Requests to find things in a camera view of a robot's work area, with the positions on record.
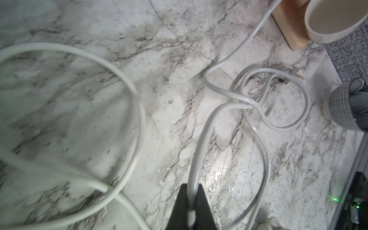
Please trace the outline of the wooden mug tree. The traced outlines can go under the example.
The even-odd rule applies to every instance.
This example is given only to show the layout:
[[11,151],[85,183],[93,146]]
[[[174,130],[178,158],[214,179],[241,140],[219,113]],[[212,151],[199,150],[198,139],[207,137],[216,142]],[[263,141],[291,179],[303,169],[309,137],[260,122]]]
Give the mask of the wooden mug tree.
[[310,41],[304,16],[308,0],[283,0],[274,9],[272,16],[292,50],[300,50]]

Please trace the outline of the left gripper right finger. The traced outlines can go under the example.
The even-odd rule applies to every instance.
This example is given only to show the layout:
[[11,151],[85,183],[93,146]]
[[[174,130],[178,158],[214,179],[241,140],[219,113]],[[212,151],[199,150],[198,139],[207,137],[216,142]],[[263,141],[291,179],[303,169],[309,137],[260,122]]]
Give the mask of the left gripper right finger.
[[195,230],[217,230],[202,184],[199,184],[195,198]]

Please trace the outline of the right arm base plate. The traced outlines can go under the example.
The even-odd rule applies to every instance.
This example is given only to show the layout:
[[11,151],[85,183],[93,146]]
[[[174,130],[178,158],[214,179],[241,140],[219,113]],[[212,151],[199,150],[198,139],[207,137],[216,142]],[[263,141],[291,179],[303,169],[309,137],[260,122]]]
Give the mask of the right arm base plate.
[[368,229],[368,180],[364,173],[356,172],[334,229]]

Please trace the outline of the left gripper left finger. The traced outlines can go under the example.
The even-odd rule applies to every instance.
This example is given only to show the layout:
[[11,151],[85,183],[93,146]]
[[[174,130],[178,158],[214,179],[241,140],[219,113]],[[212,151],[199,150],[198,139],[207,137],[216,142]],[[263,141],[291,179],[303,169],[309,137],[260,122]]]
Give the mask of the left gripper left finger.
[[187,184],[182,184],[172,209],[166,230],[187,230],[188,198],[186,194]]

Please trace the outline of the white mug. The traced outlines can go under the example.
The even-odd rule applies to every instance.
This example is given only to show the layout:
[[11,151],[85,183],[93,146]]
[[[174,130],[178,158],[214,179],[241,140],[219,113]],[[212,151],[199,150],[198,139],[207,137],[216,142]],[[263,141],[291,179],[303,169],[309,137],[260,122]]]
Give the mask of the white mug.
[[367,0],[309,1],[304,23],[311,40],[327,44],[348,36],[367,17]]

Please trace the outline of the grey cup with spoons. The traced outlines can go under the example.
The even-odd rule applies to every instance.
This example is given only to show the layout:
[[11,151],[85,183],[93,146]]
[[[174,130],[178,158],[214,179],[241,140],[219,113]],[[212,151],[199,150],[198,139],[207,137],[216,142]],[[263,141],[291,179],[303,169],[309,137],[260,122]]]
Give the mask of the grey cup with spoons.
[[322,103],[327,120],[353,131],[368,132],[368,84],[355,78],[338,86]]

